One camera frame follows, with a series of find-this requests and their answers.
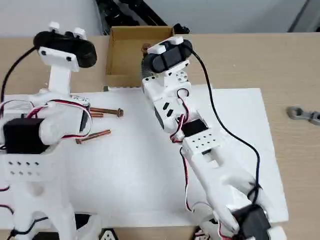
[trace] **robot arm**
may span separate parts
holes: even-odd
[[[34,239],[35,216],[43,213],[60,240],[96,240],[101,231],[99,216],[92,215],[86,225],[76,228],[61,151],[62,139],[90,133],[89,100],[70,94],[70,77],[71,72],[96,63],[96,50],[79,28],[60,34],[59,25],[52,23],[50,30],[38,33],[33,41],[43,62],[51,66],[48,89],[25,101],[33,105],[28,112],[4,111],[14,100],[0,106],[0,143],[5,150],[0,160],[14,202],[11,237],[16,232],[17,240]]]
[[[147,50],[143,58],[144,94],[154,108],[163,130],[173,143],[182,144],[186,159],[205,190],[207,202],[228,238],[286,239],[281,227],[271,228],[267,215],[271,209],[263,189],[255,194],[255,178],[244,170],[230,153],[230,145],[220,130],[207,121],[192,102],[191,84],[183,69],[188,66],[192,44],[181,36],[171,37]],[[253,201],[241,209],[229,209],[225,194],[232,186]],[[203,231],[217,239],[217,230],[208,220]]]
[[[85,32],[80,28],[76,28],[74,33],[60,34],[59,24],[53,22],[50,30],[38,33],[33,40],[34,48],[42,61],[51,66],[48,89],[41,89],[38,94],[30,96],[29,100],[35,107],[25,115],[25,118],[12,120],[8,114],[4,116],[1,121],[4,134],[1,134],[0,140],[7,145],[7,149],[14,146],[7,142],[9,138],[5,139],[6,135],[9,134],[8,131],[12,135],[11,129],[17,126],[21,128],[33,126],[33,130],[38,128],[35,134],[38,133],[39,140],[44,146],[54,145],[62,138],[71,136],[85,137],[90,132],[92,124],[88,112],[90,103],[86,98],[70,95],[70,78],[71,72],[92,67],[96,63],[95,47],[86,40]],[[8,102],[3,102],[1,105],[2,112],[6,103]]]

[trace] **white plastic part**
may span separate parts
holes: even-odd
[[[78,240],[99,240],[101,233],[101,218],[98,215],[90,216],[88,223],[76,231]]]
[[[69,95],[71,72],[80,70],[76,55],[47,47],[38,52],[44,64],[51,66],[49,90]]]
[[[116,237],[112,231],[106,230],[99,240],[116,240]]]
[[[163,54],[166,52],[166,47],[164,45],[161,45],[163,42],[170,42],[173,45],[179,45],[184,42],[184,39],[182,36],[172,36],[162,42],[157,43],[156,45],[153,45],[148,48],[148,54]]]
[[[50,22],[49,30],[50,31],[55,31],[58,34],[59,31],[60,31],[60,24],[55,22],[55,21]]]
[[[165,77],[169,77],[169,76],[171,76],[172,74],[175,74],[175,73],[181,71],[182,69],[184,69],[186,66],[189,65],[189,63],[190,63],[189,60],[185,60],[185,61],[183,61],[183,62],[175,65],[174,67],[170,68],[169,70],[164,71],[162,74],[163,74]]]
[[[167,97],[177,97],[177,90],[181,88],[187,89],[191,94],[191,83],[188,81],[187,73],[182,70],[166,77],[166,84],[162,75],[146,77],[142,80],[142,84],[144,94],[152,102]]]
[[[44,118],[39,129],[41,141],[52,145],[65,135],[77,134],[82,116],[83,110],[78,107],[49,103],[49,107],[38,113],[39,118]]]
[[[73,31],[73,35],[75,38],[80,38],[83,40],[87,40],[87,35],[86,35],[86,31],[83,30],[82,28],[76,27]]]

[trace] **copper bolt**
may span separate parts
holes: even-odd
[[[143,56],[148,54],[148,48],[150,48],[150,47],[151,47],[150,43],[144,43],[142,45],[141,52],[143,53]]]
[[[90,112],[92,118],[103,118],[104,114],[102,112]]]
[[[85,141],[88,141],[88,140],[91,140],[91,139],[95,139],[95,138],[98,138],[98,137],[101,137],[101,136],[104,136],[104,135],[109,135],[109,134],[111,134],[111,130],[107,129],[107,130],[104,130],[104,131],[99,131],[99,132],[96,132],[96,133],[92,133],[92,134],[90,134],[89,136],[87,136],[85,138],[76,139],[75,142],[76,142],[76,144],[82,144],[82,142],[85,142]]]
[[[118,110],[113,110],[113,109],[90,107],[90,111],[96,112],[96,113],[114,114],[114,115],[117,115],[118,117],[122,117],[124,115],[124,111],[121,108],[119,108]]]

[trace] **red wire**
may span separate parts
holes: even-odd
[[[185,179],[185,185],[184,185],[184,192],[187,194],[187,187],[189,184],[189,176],[188,176],[188,167],[187,167],[187,161],[185,156],[182,154],[182,147],[180,148],[180,155],[182,157],[182,162],[183,162],[183,169],[184,169],[184,179]],[[188,209],[190,212],[192,212],[189,203],[188,203],[188,198],[186,197],[185,199],[185,207]]]
[[[170,135],[170,139],[171,141],[175,144],[175,143],[182,143],[182,141],[180,140],[176,140],[174,138],[174,136],[177,134],[177,132],[179,132],[179,130],[181,129],[183,123],[184,123],[184,119],[185,119],[185,115],[181,114],[180,119],[179,119],[179,123],[178,123],[178,128],[176,129],[176,131]]]
[[[180,90],[185,90],[186,92],[187,92],[187,97],[189,96],[189,91],[188,91],[188,89],[186,89],[186,88],[180,88],[180,89],[178,89],[178,91],[176,91],[176,95],[178,96],[178,98],[182,101],[182,105],[183,105],[183,107],[184,107],[184,109],[185,109],[185,111],[186,111],[186,118],[185,118],[185,120],[183,121],[183,123],[186,123],[188,120],[189,120],[189,114],[190,114],[190,112],[189,112],[189,109],[188,109],[188,107],[187,107],[187,105],[186,105],[186,103],[185,103],[185,101],[180,97],[180,95],[179,95],[179,91]]]
[[[221,222],[219,222],[219,235],[222,237],[222,240],[231,240],[232,238],[225,236],[221,233]]]
[[[32,118],[34,115],[36,115],[38,112],[40,112],[43,108],[44,108],[44,107],[41,106],[41,107],[39,107],[39,108],[37,108],[37,109],[34,109],[32,112],[30,112],[30,113],[26,116],[26,118],[27,118],[27,119]]]
[[[5,205],[5,204],[0,204],[0,208],[8,209],[12,215],[15,213],[15,211],[10,206]]]
[[[0,189],[0,192],[5,192],[8,191],[10,189],[10,186],[7,186],[6,188]]]

